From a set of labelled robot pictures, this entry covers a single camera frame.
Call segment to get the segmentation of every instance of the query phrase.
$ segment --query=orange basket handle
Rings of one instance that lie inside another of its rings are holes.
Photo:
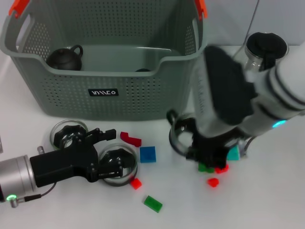
[[[18,18],[20,15],[22,15],[24,9],[27,7],[29,2],[30,0],[15,0],[15,2],[10,8],[9,15],[11,15],[15,10],[17,12],[15,14],[15,17]]]
[[[199,14],[199,20],[202,20],[202,13],[204,15],[204,18],[208,17],[208,10],[206,9],[206,4],[204,0],[195,0],[196,7]]]

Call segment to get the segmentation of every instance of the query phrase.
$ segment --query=gray plastic basket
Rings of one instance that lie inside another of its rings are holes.
[[[31,0],[15,13],[6,18],[0,48],[47,114],[139,121],[186,107],[190,74],[205,47],[194,0]],[[84,48],[82,71],[46,64],[54,50],[76,44]],[[151,71],[135,72],[143,68]],[[117,89],[118,96],[89,89]]]

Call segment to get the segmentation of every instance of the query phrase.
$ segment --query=green led light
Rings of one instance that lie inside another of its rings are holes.
[[[6,198],[7,201],[11,201],[11,200],[13,200],[13,199],[17,199],[17,196],[16,196],[16,195],[9,195],[9,196]]]

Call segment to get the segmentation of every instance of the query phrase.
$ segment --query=green block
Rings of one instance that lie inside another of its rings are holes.
[[[204,164],[199,163],[198,164],[198,171],[199,172],[207,172],[207,173],[214,173],[214,168],[207,168]]]
[[[230,149],[228,156],[227,156],[227,160],[228,161],[239,161],[240,160],[238,146],[235,146],[234,148]]]
[[[155,212],[159,213],[163,204],[155,200],[154,198],[148,196],[144,201],[144,204],[154,210]]]

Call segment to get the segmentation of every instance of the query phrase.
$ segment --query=black teapot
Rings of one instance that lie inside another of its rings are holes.
[[[77,54],[75,49],[80,49],[80,54]],[[83,55],[83,48],[80,45],[75,45],[71,49],[55,50],[47,59],[47,64],[58,70],[81,70],[81,57]]]

